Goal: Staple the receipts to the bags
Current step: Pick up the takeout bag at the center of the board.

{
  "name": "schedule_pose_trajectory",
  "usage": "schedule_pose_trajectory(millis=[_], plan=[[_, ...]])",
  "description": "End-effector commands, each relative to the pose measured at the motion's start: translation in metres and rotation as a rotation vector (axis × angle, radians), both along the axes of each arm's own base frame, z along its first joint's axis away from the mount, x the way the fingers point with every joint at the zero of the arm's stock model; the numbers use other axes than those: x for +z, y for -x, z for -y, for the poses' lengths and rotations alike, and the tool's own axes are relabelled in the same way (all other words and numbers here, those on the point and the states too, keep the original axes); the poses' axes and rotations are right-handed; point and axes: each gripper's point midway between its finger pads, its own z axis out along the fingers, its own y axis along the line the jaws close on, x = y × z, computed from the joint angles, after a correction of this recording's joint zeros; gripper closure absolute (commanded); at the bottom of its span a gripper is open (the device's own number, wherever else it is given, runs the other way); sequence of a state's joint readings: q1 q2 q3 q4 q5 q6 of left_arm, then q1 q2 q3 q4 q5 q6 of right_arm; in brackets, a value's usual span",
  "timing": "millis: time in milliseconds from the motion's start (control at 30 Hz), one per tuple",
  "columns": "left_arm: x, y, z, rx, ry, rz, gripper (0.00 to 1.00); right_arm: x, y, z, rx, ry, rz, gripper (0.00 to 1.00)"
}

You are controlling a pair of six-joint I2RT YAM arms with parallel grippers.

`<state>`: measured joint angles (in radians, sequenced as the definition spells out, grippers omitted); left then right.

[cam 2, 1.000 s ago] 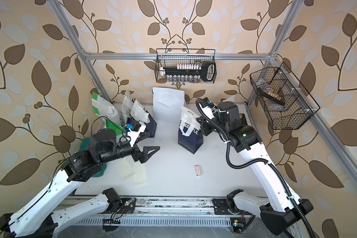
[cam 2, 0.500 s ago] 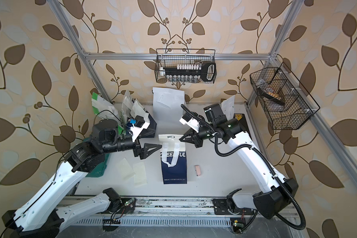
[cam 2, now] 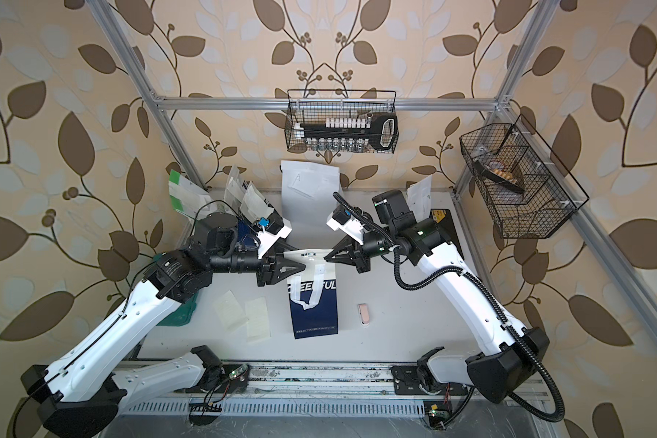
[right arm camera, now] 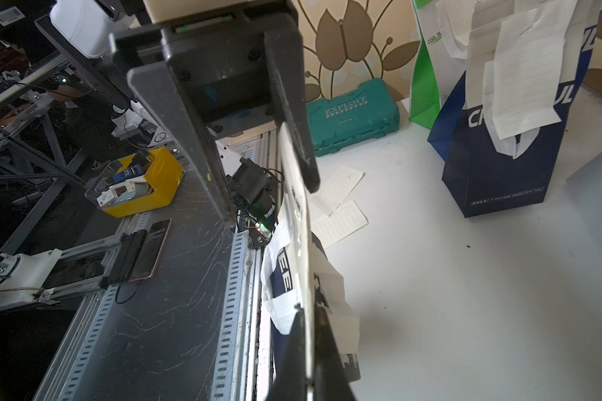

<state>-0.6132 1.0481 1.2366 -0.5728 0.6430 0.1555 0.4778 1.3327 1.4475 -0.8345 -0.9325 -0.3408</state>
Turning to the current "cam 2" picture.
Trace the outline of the navy bag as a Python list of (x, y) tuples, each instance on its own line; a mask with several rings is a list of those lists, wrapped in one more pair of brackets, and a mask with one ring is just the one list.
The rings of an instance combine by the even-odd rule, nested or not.
[(295, 339), (339, 333), (336, 266), (325, 260), (328, 249), (286, 252), (305, 269), (288, 279), (288, 299)]
[(283, 217), (251, 182), (245, 186), (240, 210), (259, 237), (282, 237), (285, 228)]

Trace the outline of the pink mini stapler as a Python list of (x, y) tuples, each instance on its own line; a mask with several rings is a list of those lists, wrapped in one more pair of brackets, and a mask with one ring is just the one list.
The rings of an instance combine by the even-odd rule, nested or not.
[(361, 317), (361, 324), (367, 326), (370, 324), (370, 313), (366, 304), (359, 304), (359, 314)]

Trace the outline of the large white paper bag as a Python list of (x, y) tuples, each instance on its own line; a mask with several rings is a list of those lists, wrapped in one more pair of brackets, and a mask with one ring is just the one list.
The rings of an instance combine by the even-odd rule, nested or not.
[(295, 229), (328, 229), (337, 205), (334, 192), (341, 190), (337, 167), (314, 162), (282, 161), (282, 215)]

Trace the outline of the blue white Cheerful bag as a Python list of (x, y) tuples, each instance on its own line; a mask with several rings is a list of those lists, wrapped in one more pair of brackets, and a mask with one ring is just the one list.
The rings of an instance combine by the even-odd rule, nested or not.
[(241, 177), (240, 168), (233, 165), (227, 176), (224, 201), (245, 219), (248, 219), (249, 214), (246, 195), (251, 186), (251, 182)]

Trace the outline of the green white bag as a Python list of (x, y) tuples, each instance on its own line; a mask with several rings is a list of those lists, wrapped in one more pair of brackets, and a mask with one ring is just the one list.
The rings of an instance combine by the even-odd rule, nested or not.
[(433, 177), (429, 175), (420, 182), (410, 185), (406, 191), (407, 204), (414, 213), (416, 222), (421, 222), (430, 217), (432, 181)]
[(175, 170), (169, 173), (169, 195), (174, 211), (194, 224), (219, 210), (211, 195)]

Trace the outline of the navy bag front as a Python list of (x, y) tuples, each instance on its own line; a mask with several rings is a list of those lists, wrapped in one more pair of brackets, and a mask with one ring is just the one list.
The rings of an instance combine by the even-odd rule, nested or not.
[(251, 182), (245, 186), (240, 210), (259, 237), (282, 237), (285, 228), (283, 217)]

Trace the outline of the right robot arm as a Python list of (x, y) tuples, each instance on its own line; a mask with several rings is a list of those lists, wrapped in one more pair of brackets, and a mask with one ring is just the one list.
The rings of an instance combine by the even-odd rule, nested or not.
[(327, 225), (345, 237), (327, 255), (328, 262), (355, 266), (363, 273), (374, 257), (392, 253), (406, 257), (425, 273), (415, 284), (396, 277), (400, 288), (416, 291), (435, 284), (458, 311), (471, 330), (480, 351), (469, 357), (445, 353), (442, 347), (423, 355), (417, 363), (416, 379), (422, 391), (440, 392), (449, 383), (477, 390), (492, 403), (520, 398), (516, 389), (538, 374), (555, 402), (561, 394), (542, 364), (549, 340), (540, 328), (527, 328), (510, 314), (467, 266), (447, 231), (431, 218), (402, 226), (367, 227), (358, 219), (329, 217)]

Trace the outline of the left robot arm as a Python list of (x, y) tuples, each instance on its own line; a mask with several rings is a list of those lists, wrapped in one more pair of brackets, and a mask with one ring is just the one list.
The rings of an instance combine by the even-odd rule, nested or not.
[(207, 346), (139, 370), (116, 368), (163, 319), (210, 286), (215, 273), (253, 273), (266, 286), (305, 268), (282, 255), (218, 255), (199, 244), (162, 255), (86, 339), (51, 365), (34, 365), (22, 375), (41, 425), (58, 437), (93, 437), (122, 411), (149, 399), (182, 389), (214, 392), (230, 378)]

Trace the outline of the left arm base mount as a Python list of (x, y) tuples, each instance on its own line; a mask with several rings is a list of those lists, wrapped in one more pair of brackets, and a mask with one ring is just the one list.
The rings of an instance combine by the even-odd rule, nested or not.
[(248, 385), (249, 364), (224, 364), (208, 346), (194, 347), (173, 362), (177, 367), (192, 363), (202, 370), (201, 377), (193, 386), (179, 390), (183, 393), (200, 392), (204, 396), (201, 401), (189, 403), (188, 422), (191, 426), (201, 427), (215, 422), (224, 410), (223, 401), (232, 391)]

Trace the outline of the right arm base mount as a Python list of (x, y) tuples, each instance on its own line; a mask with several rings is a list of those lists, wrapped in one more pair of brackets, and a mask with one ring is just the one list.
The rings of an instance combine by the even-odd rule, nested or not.
[[(428, 366), (428, 361), (442, 352), (443, 346), (433, 348), (416, 361), (416, 365), (393, 365), (390, 368), (394, 392), (397, 395), (442, 396), (443, 401), (427, 404), (425, 424), (434, 431), (444, 432), (454, 423), (471, 401), (475, 389), (464, 383), (440, 383)], [(453, 390), (460, 386), (464, 399), (454, 406)]]

